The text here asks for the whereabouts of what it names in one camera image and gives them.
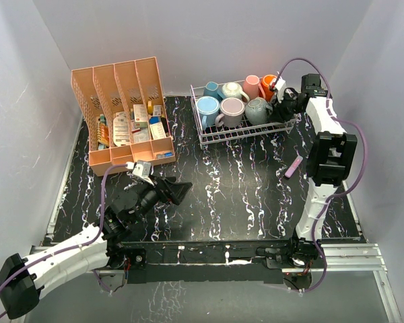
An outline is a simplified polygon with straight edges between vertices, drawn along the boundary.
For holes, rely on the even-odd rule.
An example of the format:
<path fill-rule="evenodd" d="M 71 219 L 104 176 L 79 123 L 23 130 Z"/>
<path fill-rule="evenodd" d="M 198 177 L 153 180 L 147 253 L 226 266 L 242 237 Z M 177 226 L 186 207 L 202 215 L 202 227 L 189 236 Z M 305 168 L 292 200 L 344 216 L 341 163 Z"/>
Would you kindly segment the white mug blue handle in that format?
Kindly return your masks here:
<path fill-rule="evenodd" d="M 209 81 L 203 89 L 203 95 L 216 98 L 219 102 L 222 97 L 219 95 L 219 85 L 214 81 Z"/>

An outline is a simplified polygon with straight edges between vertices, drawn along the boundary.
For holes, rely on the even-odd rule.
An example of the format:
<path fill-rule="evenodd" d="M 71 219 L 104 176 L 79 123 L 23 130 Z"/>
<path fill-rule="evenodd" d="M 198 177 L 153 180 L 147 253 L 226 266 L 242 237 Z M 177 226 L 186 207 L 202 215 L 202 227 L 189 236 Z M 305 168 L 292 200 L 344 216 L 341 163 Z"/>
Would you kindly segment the light blue mug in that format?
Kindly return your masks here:
<path fill-rule="evenodd" d="M 201 121 L 201 128 L 204 131 L 215 124 L 220 110 L 218 99 L 211 96 L 202 96 L 196 101 L 197 112 Z"/>

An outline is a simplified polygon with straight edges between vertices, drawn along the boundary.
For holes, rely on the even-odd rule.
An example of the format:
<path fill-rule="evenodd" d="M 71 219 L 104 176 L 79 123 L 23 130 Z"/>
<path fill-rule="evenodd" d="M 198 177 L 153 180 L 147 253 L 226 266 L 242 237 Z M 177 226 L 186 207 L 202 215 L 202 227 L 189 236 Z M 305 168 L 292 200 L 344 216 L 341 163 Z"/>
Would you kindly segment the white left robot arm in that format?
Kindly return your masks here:
<path fill-rule="evenodd" d="M 192 188 L 175 177 L 150 176 L 116 195 L 103 217 L 67 240 L 31 256 L 7 257 L 0 270 L 4 316 L 15 320 L 33 310 L 58 286 L 97 268 L 119 268 L 125 262 L 121 242 L 131 226 L 158 203 L 179 205 Z"/>

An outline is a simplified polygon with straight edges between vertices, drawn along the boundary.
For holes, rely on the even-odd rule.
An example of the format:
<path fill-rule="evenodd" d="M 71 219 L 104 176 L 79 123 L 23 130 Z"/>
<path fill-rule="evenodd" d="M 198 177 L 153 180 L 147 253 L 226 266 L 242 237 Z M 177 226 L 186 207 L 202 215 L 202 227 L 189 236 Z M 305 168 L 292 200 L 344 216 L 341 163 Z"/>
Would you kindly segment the cream speckled mug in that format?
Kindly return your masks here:
<path fill-rule="evenodd" d="M 242 86 L 236 82 L 227 82 L 219 89 L 220 97 L 225 100 L 226 98 L 237 98 L 243 102 L 249 102 L 249 96 L 244 92 Z"/>

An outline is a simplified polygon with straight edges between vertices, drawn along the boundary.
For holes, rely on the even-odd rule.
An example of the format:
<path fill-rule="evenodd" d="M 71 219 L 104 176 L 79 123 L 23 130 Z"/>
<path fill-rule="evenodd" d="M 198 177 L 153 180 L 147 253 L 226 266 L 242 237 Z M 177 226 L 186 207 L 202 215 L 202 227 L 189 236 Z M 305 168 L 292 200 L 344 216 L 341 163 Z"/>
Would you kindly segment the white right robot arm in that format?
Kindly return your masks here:
<path fill-rule="evenodd" d="M 322 88 L 319 74 L 303 76 L 300 92 L 287 87 L 283 79 L 276 81 L 272 88 L 280 115 L 305 112 L 316 134 L 306 161 L 309 187 L 304 210 L 286 252 L 291 265 L 310 266 L 320 255 L 327 209 L 333 195 L 349 176 L 358 139 L 335 120 L 333 99 L 329 91 Z"/>

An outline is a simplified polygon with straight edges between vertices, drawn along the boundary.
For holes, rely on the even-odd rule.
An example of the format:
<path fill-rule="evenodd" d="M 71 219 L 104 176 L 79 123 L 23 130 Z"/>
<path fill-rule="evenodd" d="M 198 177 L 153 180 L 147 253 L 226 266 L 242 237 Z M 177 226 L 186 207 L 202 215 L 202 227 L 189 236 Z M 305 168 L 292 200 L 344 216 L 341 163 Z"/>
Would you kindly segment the lavender wide mug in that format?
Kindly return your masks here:
<path fill-rule="evenodd" d="M 226 98 L 222 100 L 220 113 L 215 118 L 216 127 L 237 127 L 242 122 L 244 110 L 244 102 L 238 98 Z"/>

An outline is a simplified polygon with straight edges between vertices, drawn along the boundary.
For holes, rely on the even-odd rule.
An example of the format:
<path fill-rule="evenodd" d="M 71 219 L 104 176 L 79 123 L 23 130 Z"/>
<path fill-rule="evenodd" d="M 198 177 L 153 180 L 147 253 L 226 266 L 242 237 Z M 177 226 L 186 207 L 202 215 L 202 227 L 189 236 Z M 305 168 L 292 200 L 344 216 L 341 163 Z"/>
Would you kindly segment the pink mug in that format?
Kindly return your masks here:
<path fill-rule="evenodd" d="M 249 97 L 248 100 L 254 100 L 255 98 L 265 99 L 265 92 L 261 85 L 261 80 L 256 75 L 248 75 L 243 83 L 243 91 Z"/>

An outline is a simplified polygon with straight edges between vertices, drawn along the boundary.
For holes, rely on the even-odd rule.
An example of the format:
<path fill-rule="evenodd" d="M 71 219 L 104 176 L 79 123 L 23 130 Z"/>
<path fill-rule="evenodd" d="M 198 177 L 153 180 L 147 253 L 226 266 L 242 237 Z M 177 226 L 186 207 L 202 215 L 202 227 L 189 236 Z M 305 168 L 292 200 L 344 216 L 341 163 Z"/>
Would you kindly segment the orange mug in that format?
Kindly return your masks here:
<path fill-rule="evenodd" d="M 270 90 L 270 86 L 273 82 L 275 82 L 277 79 L 276 75 L 268 74 L 265 75 L 261 79 L 261 94 L 262 97 L 269 102 L 272 99 L 273 96 L 273 91 Z"/>

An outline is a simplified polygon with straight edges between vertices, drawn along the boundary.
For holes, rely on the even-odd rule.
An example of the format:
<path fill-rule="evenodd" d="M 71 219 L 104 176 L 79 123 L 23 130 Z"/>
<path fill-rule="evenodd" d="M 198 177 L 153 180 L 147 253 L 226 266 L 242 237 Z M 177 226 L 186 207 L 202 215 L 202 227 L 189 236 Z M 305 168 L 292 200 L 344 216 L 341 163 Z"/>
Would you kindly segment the dark grey-green mug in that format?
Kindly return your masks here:
<path fill-rule="evenodd" d="M 267 124 L 272 113 L 272 106 L 260 97 L 249 101 L 245 107 L 246 118 L 254 126 Z"/>

